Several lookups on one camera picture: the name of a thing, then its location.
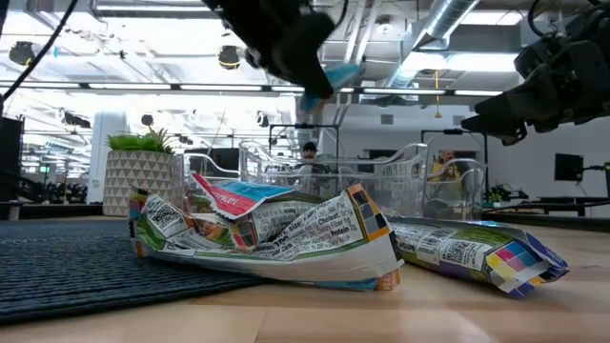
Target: white geometric planter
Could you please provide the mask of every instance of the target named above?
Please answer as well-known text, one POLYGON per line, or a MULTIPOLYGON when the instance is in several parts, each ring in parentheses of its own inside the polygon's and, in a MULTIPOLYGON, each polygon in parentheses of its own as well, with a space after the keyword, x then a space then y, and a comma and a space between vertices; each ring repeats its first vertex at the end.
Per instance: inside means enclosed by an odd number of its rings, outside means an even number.
POLYGON ((104 181, 104 215, 128 216, 132 186, 182 207, 180 159, 153 151, 110 151, 104 181))

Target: blue mat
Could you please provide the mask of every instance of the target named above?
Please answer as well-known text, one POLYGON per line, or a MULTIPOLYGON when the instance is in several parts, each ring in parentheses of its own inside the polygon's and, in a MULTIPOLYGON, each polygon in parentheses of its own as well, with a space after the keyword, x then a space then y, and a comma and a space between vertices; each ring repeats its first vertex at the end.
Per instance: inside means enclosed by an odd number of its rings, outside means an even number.
POLYGON ((125 221, 0 222, 0 324, 97 313, 263 282, 139 259, 125 221))

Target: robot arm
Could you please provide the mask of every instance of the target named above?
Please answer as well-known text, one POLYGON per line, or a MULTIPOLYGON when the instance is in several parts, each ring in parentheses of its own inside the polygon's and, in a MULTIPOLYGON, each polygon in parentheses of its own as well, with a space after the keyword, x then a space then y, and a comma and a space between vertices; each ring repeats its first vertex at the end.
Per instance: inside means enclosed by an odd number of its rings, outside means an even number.
POLYGON ((525 137, 526 124, 549 132, 610 115, 610 2, 580 14, 565 34, 543 34, 519 54, 515 69, 523 84, 475 105, 478 115, 463 120, 464 129, 508 146, 525 137))
POLYGON ((336 25, 328 14, 314 11, 309 0, 203 1, 248 46, 250 65, 317 97, 333 95, 317 50, 336 25))

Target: wooden floor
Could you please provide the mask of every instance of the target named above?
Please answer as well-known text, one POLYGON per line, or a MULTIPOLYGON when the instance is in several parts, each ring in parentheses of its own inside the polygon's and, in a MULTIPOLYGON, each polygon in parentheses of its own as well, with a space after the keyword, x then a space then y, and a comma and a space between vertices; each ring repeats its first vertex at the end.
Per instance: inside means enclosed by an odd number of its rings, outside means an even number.
POLYGON ((610 234, 528 231, 572 271, 523 300, 405 266, 388 293, 261 286, 0 328, 0 342, 610 342, 610 234))

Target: transparent container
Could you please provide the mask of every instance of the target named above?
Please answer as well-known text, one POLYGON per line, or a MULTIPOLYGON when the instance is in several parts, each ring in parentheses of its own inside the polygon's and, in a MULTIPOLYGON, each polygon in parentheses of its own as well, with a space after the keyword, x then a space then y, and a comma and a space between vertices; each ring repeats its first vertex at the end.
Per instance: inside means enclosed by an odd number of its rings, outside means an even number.
POLYGON ((182 155, 182 176, 184 179, 184 210, 187 212, 212 212, 210 202, 203 197, 203 191, 194 183, 191 175, 196 172, 210 183, 239 180, 239 171, 229 171, 218 167, 210 156, 204 153, 182 155))
POLYGON ((422 216, 427 147, 412 144, 378 160, 276 157, 255 142, 239 144, 243 181, 287 186, 332 198, 361 184, 386 215, 422 216))
POLYGON ((426 177, 423 215, 426 218, 473 220, 482 213, 486 166, 457 158, 426 177))

